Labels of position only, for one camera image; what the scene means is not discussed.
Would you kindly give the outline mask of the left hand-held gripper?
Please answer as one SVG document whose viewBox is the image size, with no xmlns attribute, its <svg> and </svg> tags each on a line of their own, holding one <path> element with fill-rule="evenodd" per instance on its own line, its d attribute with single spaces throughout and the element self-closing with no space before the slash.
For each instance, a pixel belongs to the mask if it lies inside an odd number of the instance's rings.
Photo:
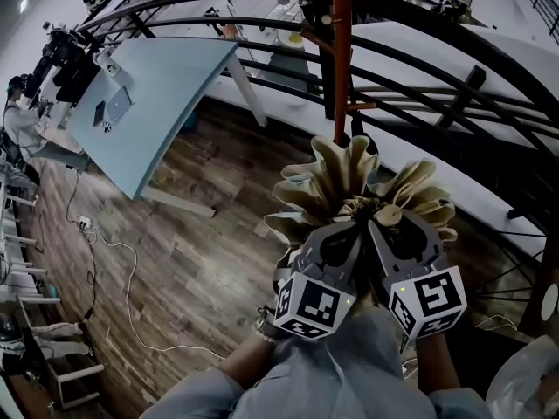
<svg viewBox="0 0 559 419">
<path fill-rule="evenodd" d="M 305 339 L 333 334 L 355 303 L 352 273 L 362 248 L 357 223 L 331 223 L 310 234 L 305 254 L 290 257 L 273 325 Z"/>
</svg>

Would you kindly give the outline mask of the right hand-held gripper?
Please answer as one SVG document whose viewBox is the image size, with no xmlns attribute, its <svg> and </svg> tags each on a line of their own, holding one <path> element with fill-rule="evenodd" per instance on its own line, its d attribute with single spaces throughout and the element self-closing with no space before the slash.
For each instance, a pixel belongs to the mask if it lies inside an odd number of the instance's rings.
<svg viewBox="0 0 559 419">
<path fill-rule="evenodd" d="M 445 264 L 446 253 L 436 229 L 416 213 L 405 211 L 404 215 L 425 235 L 420 263 Z M 400 280 L 403 261 L 393 253 L 374 221 L 368 221 L 368 228 L 386 278 Z M 403 347 L 452 328 L 466 310 L 466 292 L 457 265 L 394 282 L 389 288 L 388 310 L 406 336 Z"/>
</svg>

